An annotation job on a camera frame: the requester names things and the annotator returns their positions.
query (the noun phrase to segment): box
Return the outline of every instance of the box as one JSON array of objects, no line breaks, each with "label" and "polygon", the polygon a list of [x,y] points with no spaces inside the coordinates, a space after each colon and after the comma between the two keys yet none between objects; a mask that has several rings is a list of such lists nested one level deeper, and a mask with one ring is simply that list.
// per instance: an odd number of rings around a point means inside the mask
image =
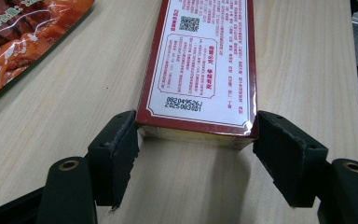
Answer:
[{"label": "box", "polygon": [[255,125],[252,0],[163,0],[138,105],[145,136],[244,147]]}]

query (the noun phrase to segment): product packaging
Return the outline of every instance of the product packaging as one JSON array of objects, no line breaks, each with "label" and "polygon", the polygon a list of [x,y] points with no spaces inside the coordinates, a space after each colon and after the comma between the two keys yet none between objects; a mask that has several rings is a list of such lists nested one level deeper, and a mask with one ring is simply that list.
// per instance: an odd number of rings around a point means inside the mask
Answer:
[{"label": "product packaging", "polygon": [[0,89],[40,58],[94,0],[0,0]]},{"label": "product packaging", "polygon": [[252,0],[163,0],[136,121],[145,136],[235,146],[257,137]]}]

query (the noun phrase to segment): screw hole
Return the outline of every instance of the screw hole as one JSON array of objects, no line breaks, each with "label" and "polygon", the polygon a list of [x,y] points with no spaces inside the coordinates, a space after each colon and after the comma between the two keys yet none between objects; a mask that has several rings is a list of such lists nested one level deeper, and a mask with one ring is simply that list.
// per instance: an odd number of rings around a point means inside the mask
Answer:
[{"label": "screw hole", "polygon": [[356,163],[346,161],[344,162],[344,167],[352,172],[358,173],[358,164]]},{"label": "screw hole", "polygon": [[75,169],[78,166],[78,164],[79,164],[78,161],[65,161],[60,164],[59,169],[61,171],[70,171]]}]

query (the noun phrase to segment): qr code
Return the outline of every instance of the qr code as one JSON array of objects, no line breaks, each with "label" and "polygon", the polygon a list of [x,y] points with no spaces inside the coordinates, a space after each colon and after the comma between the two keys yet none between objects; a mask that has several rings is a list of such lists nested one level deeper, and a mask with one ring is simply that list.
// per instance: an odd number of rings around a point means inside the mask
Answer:
[{"label": "qr code", "polygon": [[186,30],[190,32],[197,32],[200,28],[200,18],[185,17],[180,19],[179,30]]}]

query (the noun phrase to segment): snack bag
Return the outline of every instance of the snack bag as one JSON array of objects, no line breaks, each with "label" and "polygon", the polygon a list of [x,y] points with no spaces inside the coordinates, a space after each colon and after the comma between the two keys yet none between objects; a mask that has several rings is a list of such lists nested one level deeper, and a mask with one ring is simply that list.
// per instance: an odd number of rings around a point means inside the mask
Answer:
[{"label": "snack bag", "polygon": [[94,0],[0,0],[0,89],[42,56]]}]

